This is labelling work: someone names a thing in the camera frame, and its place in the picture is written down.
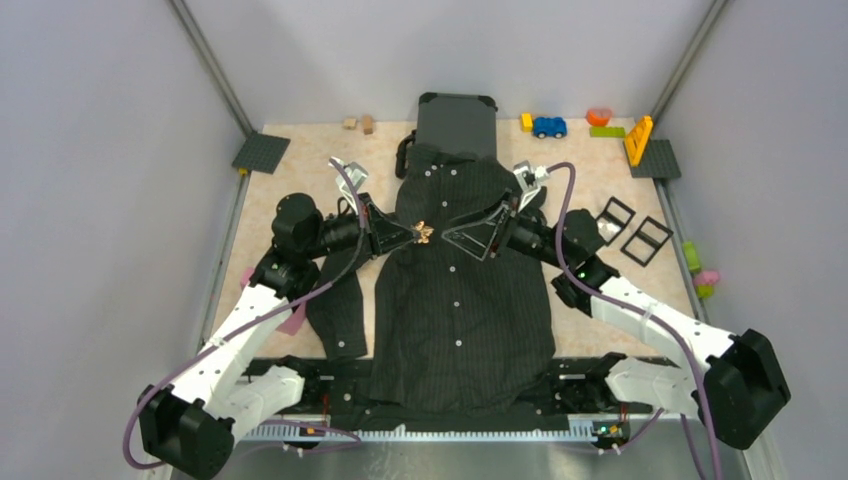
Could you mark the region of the wooden block right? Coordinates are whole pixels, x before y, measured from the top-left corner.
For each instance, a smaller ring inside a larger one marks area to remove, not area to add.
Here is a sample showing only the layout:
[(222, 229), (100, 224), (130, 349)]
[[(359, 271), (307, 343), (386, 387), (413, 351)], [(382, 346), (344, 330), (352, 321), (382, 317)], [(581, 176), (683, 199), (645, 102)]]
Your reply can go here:
[(375, 131), (375, 121), (371, 115), (361, 117), (361, 128), (364, 135), (372, 135)]

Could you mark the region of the black frame brooch box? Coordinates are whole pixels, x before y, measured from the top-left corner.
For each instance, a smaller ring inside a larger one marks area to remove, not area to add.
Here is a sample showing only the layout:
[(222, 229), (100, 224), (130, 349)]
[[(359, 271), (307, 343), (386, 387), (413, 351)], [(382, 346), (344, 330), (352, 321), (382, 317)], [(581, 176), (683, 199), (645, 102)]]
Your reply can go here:
[(596, 216), (596, 225), (601, 237), (607, 244), (616, 240), (630, 225), (636, 211), (615, 196), (611, 196), (601, 212)]

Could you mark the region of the green flat brick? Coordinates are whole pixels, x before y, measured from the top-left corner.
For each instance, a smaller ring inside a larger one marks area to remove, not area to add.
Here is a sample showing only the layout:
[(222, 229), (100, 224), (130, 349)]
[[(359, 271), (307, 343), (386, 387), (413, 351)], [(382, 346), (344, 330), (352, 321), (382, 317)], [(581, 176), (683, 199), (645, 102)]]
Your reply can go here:
[(624, 127), (591, 126), (589, 135), (592, 138), (625, 138), (627, 132)]

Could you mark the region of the left dark grey baseplate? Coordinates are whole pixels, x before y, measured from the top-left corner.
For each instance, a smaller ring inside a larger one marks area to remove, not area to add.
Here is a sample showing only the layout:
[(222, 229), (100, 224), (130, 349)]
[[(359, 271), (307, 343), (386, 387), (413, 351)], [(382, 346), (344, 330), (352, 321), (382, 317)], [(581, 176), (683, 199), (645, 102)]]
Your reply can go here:
[(245, 140), (231, 166), (237, 170), (274, 174), (290, 143), (289, 138), (254, 131)]

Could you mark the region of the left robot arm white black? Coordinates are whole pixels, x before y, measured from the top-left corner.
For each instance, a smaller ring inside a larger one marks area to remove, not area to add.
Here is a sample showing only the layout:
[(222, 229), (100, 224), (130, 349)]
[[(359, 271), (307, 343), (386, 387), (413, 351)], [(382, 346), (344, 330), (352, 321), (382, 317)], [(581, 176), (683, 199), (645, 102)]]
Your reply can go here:
[(359, 164), (335, 157), (329, 164), (338, 172), (336, 182), (350, 212), (325, 217), (304, 193), (279, 201), (271, 245), (232, 311), (195, 357), (140, 396), (124, 432), (130, 466), (170, 466), (195, 479), (212, 479), (236, 444), (279, 411), (314, 410), (320, 386), (289, 363), (272, 366), (246, 384), (240, 379), (270, 334), (355, 266), (349, 262), (333, 279), (320, 282), (316, 259), (345, 250), (381, 256), (428, 242), (433, 230), (425, 222), (403, 223), (358, 190), (368, 177)]

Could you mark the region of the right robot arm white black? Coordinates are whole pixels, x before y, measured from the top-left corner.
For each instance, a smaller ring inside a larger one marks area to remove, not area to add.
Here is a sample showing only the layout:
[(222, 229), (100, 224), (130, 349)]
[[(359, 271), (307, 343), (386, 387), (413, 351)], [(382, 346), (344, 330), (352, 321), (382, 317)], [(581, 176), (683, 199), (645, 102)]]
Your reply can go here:
[(525, 209), (550, 174), (569, 173), (571, 194), (576, 168), (519, 164), (513, 171), (520, 191), (507, 190), (491, 206), (451, 219), (444, 241), (486, 261), (510, 249), (560, 269), (551, 284), (569, 308), (612, 326), (659, 352), (660, 365), (608, 354), (586, 385), (589, 404), (612, 412), (620, 404), (650, 405), (695, 418), (710, 437), (747, 450), (789, 403), (791, 393), (770, 340), (748, 329), (742, 334), (694, 319), (658, 301), (598, 256), (604, 239), (595, 217), (564, 203), (554, 226)]

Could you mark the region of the green pink toy bricks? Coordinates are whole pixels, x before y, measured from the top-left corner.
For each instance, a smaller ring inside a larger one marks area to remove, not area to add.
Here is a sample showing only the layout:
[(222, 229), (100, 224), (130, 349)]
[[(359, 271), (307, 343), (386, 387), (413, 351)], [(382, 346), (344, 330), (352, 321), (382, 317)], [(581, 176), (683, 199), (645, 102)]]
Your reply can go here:
[(717, 270), (706, 269), (702, 266), (693, 242), (683, 242), (681, 248), (697, 297), (699, 299), (710, 298), (715, 293), (716, 285), (721, 281), (721, 274)]

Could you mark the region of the yellow toy brick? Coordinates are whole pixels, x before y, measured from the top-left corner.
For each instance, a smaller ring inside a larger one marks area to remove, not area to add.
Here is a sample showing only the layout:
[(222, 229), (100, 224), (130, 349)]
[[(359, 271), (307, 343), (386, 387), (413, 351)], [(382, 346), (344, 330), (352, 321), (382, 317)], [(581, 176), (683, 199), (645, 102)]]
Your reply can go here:
[(531, 132), (533, 130), (533, 116), (530, 113), (522, 113), (520, 115), (520, 127), (523, 132)]

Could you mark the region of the black pinstriped button shirt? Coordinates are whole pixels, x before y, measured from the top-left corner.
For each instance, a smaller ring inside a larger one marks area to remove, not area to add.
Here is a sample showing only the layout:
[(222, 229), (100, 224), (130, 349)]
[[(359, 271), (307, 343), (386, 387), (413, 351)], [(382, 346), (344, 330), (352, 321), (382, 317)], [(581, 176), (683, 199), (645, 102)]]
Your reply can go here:
[(374, 286), (375, 334), (365, 337), (356, 269), (329, 256), (329, 291), (306, 316), (331, 360), (373, 357), (370, 395), (426, 413), (502, 411), (530, 389), (555, 351), (541, 263), (514, 251), (479, 261), (433, 235), (393, 251)]

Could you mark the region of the dark grey case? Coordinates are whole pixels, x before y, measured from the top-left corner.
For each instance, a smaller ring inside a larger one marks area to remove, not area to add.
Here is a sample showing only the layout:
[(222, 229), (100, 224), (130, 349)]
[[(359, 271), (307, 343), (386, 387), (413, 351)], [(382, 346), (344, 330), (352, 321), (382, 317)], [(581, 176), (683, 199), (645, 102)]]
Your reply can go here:
[(421, 94), (416, 125), (397, 147), (395, 177), (405, 178), (410, 150), (419, 143), (455, 156), (496, 158), (497, 112), (496, 101), (487, 95)]

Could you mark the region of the right dark grey baseplate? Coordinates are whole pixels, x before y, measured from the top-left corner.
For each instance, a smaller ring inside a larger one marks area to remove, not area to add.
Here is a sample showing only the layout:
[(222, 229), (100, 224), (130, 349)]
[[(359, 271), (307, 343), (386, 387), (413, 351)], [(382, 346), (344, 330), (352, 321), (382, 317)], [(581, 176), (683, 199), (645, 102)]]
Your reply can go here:
[(671, 142), (649, 140), (638, 166), (630, 168), (633, 178), (673, 180), (682, 176)]

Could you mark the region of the blue toy car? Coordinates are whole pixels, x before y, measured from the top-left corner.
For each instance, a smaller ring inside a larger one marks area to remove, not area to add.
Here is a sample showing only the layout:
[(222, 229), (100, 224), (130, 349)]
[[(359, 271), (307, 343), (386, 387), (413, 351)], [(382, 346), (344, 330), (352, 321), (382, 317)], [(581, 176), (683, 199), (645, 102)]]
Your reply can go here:
[(567, 123), (563, 117), (536, 117), (533, 120), (532, 135), (536, 138), (560, 139), (567, 134)]

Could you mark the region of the dark grey baseplate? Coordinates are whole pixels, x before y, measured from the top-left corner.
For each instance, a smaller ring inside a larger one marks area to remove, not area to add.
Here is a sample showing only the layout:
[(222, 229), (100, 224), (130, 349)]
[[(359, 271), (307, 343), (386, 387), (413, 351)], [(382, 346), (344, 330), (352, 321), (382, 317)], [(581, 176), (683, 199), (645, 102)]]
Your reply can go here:
[(649, 140), (638, 166), (630, 168), (633, 178), (673, 180), (682, 176), (671, 142)]
[(290, 143), (289, 138), (254, 131), (245, 140), (231, 166), (237, 170), (274, 174)]

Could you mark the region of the orange toy ladder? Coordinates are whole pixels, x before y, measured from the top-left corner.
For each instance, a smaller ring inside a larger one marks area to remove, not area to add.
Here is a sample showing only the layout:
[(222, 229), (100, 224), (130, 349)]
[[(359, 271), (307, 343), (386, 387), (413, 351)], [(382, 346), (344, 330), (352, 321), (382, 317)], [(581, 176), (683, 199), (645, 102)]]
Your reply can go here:
[(624, 137), (624, 148), (630, 167), (638, 167), (642, 161), (653, 130), (653, 118), (643, 116)]

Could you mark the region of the orange bowl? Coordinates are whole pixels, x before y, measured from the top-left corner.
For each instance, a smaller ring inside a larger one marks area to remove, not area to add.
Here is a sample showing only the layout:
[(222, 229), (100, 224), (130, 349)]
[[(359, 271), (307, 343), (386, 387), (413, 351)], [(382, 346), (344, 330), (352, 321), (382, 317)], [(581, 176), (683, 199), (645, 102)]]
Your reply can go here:
[(593, 127), (606, 127), (613, 117), (613, 111), (609, 108), (589, 108), (585, 118), (587, 123)]

